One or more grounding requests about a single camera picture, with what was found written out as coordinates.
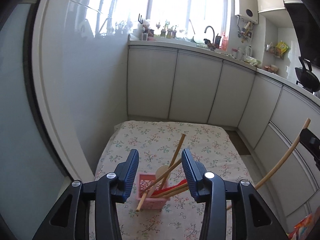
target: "wooden chopstick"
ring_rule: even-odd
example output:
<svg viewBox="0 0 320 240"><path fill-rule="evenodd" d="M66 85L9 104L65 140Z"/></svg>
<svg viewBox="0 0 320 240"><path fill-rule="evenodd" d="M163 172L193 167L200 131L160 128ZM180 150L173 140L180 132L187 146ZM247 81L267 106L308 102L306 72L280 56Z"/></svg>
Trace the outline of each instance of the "wooden chopstick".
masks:
<svg viewBox="0 0 320 240"><path fill-rule="evenodd" d="M161 179L163 179L165 176L167 176L171 171L173 171L179 164L181 163L181 158L179 160L177 160L175 162L174 165L172 165L170 168L167 169L166 172L164 172L158 179L156 179L154 182L152 182L148 187L146 187L146 189L143 191L147 191L148 189L150 189L153 185L155 185L156 183L158 183Z"/></svg>
<svg viewBox="0 0 320 240"><path fill-rule="evenodd" d="M181 149L181 146L182 146L182 144L183 144L183 141L184 141L184 138L185 138L185 137L186 137L186 135L183 133L183 134L181 135L181 138L180 138L179 144L178 144L178 146L177 146L177 149L176 149L176 151L174 152L174 155L173 155L172 160L171 160L171 162L170 162L169 168L170 168L170 167L174 164L174 162L176 161L176 158L177 158L177 156L178 156L178 153L179 153L179 151L180 151L180 149ZM164 179L163 179L163 181L162 181L159 189L162 189L162 188L163 188L163 186L164 186L165 182L167 181L167 179L168 179L168 175L164 177Z"/></svg>
<svg viewBox="0 0 320 240"><path fill-rule="evenodd" d="M146 199L147 193L148 193L147 191L146 191L145 193L143 193L143 195L142 195L142 197L141 197L141 199L140 199L140 201L139 201L139 204L138 204L138 206L137 206L136 212L139 212L139 211L140 211L141 206L142 206L144 200Z"/></svg>
<svg viewBox="0 0 320 240"><path fill-rule="evenodd" d="M308 128L309 124L310 124L310 119L307 118L307 120L305 121L303 127L301 130ZM280 167L282 166L282 164L284 164L284 162L289 158L289 156L292 154L292 152L294 151L294 149L297 147L298 143L300 141L300 133L298 134L298 136L295 138L295 140L293 141L293 143L291 144L290 148L286 151L286 153L283 155L283 157L278 161L278 163L276 164L276 166L273 167L273 169L271 171L268 172L268 174L266 176L263 177L262 180L260 180L257 185L254 186L254 188L256 190L258 190L266 181L268 181L273 174L276 173L277 170L280 169Z"/></svg>
<svg viewBox="0 0 320 240"><path fill-rule="evenodd" d="M164 192L162 192L162 193L159 193L159 194L157 194L157 195L151 196L151 198L160 198L160 197L162 197L162 196L164 196L164 195L167 195L167 194L169 194L169 193L171 193L171 192L174 192L174 191L176 191L176 190L178 190L178 189L184 188L185 186L188 186L188 183L187 183L187 182L186 182L186 183L183 183L183 184L181 184L180 186L177 186L177 187L175 187L175 188L172 188L172 189L169 189L169 190L164 191Z"/></svg>
<svg viewBox="0 0 320 240"><path fill-rule="evenodd" d="M164 195L162 198L169 198L169 197L175 196L175 195L180 194L180 193L182 193L182 192L184 192L184 191L186 191L188 189L189 189L189 186L187 185L187 186L185 186L185 187L183 187L181 189L175 190L175 191L173 191L173 192L171 192L171 193L169 193L167 195Z"/></svg>

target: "water heater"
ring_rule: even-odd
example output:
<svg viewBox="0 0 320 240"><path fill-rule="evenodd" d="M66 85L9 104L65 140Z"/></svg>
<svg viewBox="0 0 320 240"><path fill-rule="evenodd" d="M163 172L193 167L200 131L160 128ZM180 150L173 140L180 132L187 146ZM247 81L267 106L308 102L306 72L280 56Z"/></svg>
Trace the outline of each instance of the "water heater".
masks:
<svg viewBox="0 0 320 240"><path fill-rule="evenodd" d="M257 0L235 0L235 15L239 15L245 21L258 24Z"/></svg>

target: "pink basket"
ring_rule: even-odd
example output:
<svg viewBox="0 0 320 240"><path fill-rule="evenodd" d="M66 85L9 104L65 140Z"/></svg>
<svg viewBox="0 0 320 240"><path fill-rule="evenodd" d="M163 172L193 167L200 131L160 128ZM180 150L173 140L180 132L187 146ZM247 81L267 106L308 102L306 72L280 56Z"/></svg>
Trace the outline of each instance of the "pink basket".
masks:
<svg viewBox="0 0 320 240"><path fill-rule="evenodd" d="M154 180L156 179L155 173L143 173L138 172L137 173L137 195L136 199L140 201L142 196L142 191L148 187ZM165 182L163 188L168 187L168 181ZM165 203L170 200L170 198L146 198L141 206L141 209L162 209L165 205Z"/></svg>

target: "faucet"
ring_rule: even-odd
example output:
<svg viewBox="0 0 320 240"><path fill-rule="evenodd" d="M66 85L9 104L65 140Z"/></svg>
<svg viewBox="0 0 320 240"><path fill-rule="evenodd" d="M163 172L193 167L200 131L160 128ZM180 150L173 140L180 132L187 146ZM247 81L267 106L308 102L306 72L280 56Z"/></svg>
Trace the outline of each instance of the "faucet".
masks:
<svg viewBox="0 0 320 240"><path fill-rule="evenodd" d="M209 25L204 29L204 33L207 32L208 28L211 28L213 31L212 43L208 39L204 39L204 43L210 48L210 50L214 51L216 49L216 47L214 46L214 29Z"/></svg>

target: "blue gripper pad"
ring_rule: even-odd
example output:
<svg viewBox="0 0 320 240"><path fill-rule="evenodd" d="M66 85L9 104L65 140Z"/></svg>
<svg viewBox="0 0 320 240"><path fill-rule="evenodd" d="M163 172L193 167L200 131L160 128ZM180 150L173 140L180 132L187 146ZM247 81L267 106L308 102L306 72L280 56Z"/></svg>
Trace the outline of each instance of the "blue gripper pad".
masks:
<svg viewBox="0 0 320 240"><path fill-rule="evenodd" d="M117 185L111 189L113 200L117 203L124 203L130 197L134 178L139 164L139 152L132 149L127 160L119 163L115 169L118 175Z"/></svg>
<svg viewBox="0 0 320 240"><path fill-rule="evenodd" d="M195 162L189 149L182 151L181 161L191 196L197 203L205 202L210 192L204 188L202 176L207 170L201 162Z"/></svg>

